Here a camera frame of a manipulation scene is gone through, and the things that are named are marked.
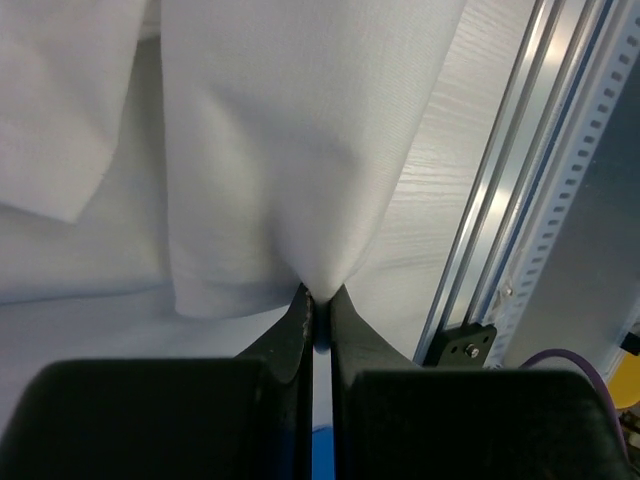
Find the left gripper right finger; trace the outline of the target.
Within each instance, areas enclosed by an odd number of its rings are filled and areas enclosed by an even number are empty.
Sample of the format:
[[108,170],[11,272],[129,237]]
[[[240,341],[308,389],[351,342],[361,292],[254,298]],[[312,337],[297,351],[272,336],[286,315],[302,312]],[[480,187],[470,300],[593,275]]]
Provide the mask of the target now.
[[339,479],[627,479],[605,403],[558,369],[425,368],[329,305]]

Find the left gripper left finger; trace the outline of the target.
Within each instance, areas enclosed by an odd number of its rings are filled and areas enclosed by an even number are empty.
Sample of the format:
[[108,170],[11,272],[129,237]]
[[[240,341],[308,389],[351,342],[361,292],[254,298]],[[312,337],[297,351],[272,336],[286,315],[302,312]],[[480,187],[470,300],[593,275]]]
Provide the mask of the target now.
[[53,363],[1,439],[5,479],[308,479],[314,303],[233,358]]

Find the white printed t shirt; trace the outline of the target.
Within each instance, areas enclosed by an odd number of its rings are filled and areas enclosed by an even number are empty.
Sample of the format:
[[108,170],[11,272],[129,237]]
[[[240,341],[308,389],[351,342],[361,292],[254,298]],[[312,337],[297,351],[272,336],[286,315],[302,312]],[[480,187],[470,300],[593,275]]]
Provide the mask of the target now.
[[330,299],[388,208],[461,1],[5,1],[1,298]]

